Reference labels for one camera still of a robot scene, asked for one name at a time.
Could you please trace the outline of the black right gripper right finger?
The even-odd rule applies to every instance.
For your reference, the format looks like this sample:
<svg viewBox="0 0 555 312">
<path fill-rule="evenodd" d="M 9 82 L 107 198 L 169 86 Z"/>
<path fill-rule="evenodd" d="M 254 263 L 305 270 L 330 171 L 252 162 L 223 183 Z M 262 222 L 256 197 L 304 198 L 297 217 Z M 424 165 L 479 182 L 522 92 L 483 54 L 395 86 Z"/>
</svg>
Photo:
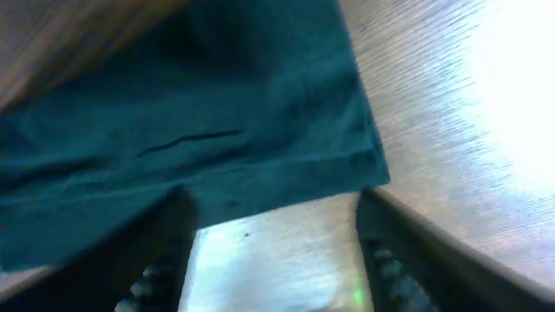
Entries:
<svg viewBox="0 0 555 312">
<path fill-rule="evenodd" d="M 377 311 L 552 311 L 554 293 L 495 263 L 373 189 L 356 231 Z"/>
</svg>

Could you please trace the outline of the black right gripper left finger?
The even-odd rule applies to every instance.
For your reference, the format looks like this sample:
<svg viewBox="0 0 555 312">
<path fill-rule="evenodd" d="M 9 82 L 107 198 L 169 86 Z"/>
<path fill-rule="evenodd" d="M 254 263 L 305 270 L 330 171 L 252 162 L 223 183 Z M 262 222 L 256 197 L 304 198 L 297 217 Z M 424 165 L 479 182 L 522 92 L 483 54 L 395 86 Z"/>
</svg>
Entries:
<svg viewBox="0 0 555 312">
<path fill-rule="evenodd" d="M 191 256 L 197 212 L 173 188 L 130 224 L 53 268 L 3 285 L 3 311 L 113 311 L 139 280 L 156 284 L 161 311 L 175 311 Z"/>
</svg>

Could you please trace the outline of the dark green t-shirt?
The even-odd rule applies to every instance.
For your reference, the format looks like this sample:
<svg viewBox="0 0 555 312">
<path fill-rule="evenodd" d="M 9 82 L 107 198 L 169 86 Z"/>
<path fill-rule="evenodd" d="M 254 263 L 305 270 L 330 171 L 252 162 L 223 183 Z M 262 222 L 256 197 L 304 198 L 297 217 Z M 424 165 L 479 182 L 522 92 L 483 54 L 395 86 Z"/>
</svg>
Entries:
<svg viewBox="0 0 555 312">
<path fill-rule="evenodd" d="M 177 187 L 211 226 L 389 182 L 336 1 L 200 1 L 1 118 L 1 268 L 61 263 Z"/>
</svg>

